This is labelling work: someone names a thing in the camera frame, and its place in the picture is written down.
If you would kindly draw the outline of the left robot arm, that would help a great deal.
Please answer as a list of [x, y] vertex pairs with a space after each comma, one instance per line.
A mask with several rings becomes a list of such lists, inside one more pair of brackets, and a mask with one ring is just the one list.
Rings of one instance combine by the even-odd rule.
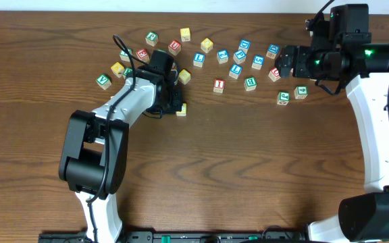
[[177, 79], [177, 70], [141, 66], [104, 105], [70, 116], [58, 174], [82, 203], [86, 240], [117, 242], [120, 237], [123, 223], [115, 194], [126, 171], [129, 129], [144, 111], [181, 110]]

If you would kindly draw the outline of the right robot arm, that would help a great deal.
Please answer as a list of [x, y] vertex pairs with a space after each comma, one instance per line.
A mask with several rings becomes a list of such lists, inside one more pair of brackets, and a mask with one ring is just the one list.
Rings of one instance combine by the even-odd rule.
[[337, 83], [351, 102], [365, 164], [364, 193], [307, 226], [310, 242], [389, 241], [389, 44], [373, 43], [366, 4], [334, 5], [305, 22], [309, 46], [284, 47], [274, 74]]

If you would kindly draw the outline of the yellow letter C block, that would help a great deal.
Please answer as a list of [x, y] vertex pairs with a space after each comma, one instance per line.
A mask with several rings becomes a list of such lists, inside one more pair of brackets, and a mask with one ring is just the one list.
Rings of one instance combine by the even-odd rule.
[[176, 115], [179, 117], [185, 117], [187, 114], [187, 104], [183, 103], [181, 106], [181, 110], [176, 112]]

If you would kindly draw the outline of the yellow letter O block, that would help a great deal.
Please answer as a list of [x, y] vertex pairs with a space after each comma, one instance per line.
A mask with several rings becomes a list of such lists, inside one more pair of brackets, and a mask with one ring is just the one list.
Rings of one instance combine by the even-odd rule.
[[205, 38], [205, 39], [201, 42], [201, 50], [202, 50], [204, 53], [208, 53], [208, 52], [210, 52], [212, 49], [213, 49], [213, 42], [212, 42], [212, 40], [209, 39], [209, 38]]

